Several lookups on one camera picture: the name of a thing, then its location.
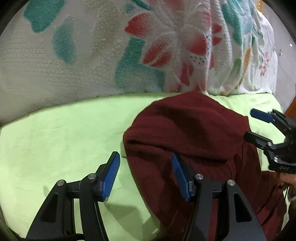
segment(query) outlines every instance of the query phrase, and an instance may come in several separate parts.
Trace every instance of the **floral blanket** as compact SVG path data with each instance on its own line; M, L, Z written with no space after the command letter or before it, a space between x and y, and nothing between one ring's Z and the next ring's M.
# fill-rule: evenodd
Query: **floral blanket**
M30 0L0 36L0 122L130 92L274 93L276 74L252 0Z

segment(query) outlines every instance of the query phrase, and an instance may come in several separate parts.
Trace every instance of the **knit fabric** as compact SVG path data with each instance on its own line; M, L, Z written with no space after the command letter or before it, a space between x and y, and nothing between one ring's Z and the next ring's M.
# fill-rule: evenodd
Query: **knit fabric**
M243 140L249 130L247 117L196 92L156 101L136 117L123 136L124 147L144 200L167 229L164 240L182 240L193 209L172 172L174 152L212 181L235 180L268 240L281 230L284 198L273 173L261 172L255 146ZM216 213L214 202L210 241Z
M0 36L0 123L124 93L274 93L276 73L253 0L30 0Z

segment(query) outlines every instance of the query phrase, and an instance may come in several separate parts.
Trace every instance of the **metal screw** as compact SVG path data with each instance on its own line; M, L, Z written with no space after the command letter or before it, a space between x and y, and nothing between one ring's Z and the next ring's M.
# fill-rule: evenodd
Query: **metal screw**
M197 180L202 180L203 179L203 174L197 173L197 174L195 174L195 178Z
M230 186L234 186L235 185L235 181L233 181L233 180L228 180L227 183Z
M63 186L64 183L65 183L64 180L58 180L58 181L57 181L57 185L58 185L58 186Z
M95 173L91 173L87 177L88 177L88 179L93 180L93 179L96 178L96 174Z

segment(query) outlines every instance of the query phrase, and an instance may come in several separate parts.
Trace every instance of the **light green sheet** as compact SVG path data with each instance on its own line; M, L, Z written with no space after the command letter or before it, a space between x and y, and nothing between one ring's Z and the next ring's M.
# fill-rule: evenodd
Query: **light green sheet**
M122 154L122 135L136 115L151 102L171 95L128 94L85 100L44 109L4 126L0 134L0 204L7 224L25 237L57 180L81 180L105 163L112 151ZM212 98L242 115L249 115L251 108L280 110L271 94ZM254 118L249 121L254 132L275 143L284 140L272 124ZM261 150L259 157L262 169L267 170ZM125 158L121 158L109 199L99 205L110 241L151 240L162 234ZM75 220L76 231L82 232L78 201Z

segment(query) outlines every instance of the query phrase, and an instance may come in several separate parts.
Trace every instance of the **red flower pattern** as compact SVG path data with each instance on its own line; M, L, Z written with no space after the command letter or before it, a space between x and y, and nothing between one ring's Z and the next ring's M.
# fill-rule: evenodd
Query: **red flower pattern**
M172 61L181 84L190 86L191 80L197 81L198 88L195 89L206 91L206 79L197 77L198 71L202 71L201 65L205 69L215 67L209 41L212 46L222 41L221 37L215 36L221 32L222 26L212 23L211 13L203 4L188 17L184 16L183 0L162 0L162 4L159 1L148 0L153 12L140 13L131 18L125 31L151 43L144 50L143 64L160 68ZM180 19L186 19L182 25L179 24L182 21L177 21Z

